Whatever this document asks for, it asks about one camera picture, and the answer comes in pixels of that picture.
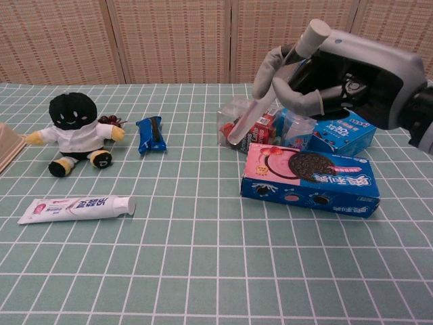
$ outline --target cookie box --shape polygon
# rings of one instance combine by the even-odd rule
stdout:
[[[375,130],[354,112],[339,120],[317,121],[307,149],[354,156],[370,146]]]
[[[250,144],[241,194],[357,217],[380,201],[366,159],[264,144]]]

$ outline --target white toothpaste tube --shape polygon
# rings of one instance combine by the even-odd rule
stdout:
[[[90,220],[118,217],[135,210],[132,197],[94,196],[87,198],[35,199],[18,220],[25,223],[40,223],[66,220]]]

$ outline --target grid mat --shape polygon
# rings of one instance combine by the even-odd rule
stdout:
[[[0,121],[50,124],[82,91],[129,122],[114,164],[64,179],[56,146],[0,175],[0,324],[433,324],[433,160],[398,129],[360,154],[382,195],[369,219],[240,198],[246,156],[216,144],[216,114],[250,85],[0,84]],[[140,158],[135,121],[162,116],[165,154]],[[17,225],[34,198],[137,197],[134,217]]]

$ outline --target pink oreo box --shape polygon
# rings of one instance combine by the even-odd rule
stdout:
[[[369,217],[380,194],[367,159],[250,144],[242,196]]]

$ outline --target plush doll foot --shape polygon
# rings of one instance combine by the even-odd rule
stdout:
[[[57,159],[48,165],[49,172],[56,177],[65,177],[73,166],[66,159]]]
[[[96,150],[90,155],[90,163],[99,169],[110,166],[111,160],[111,154],[107,150]]]

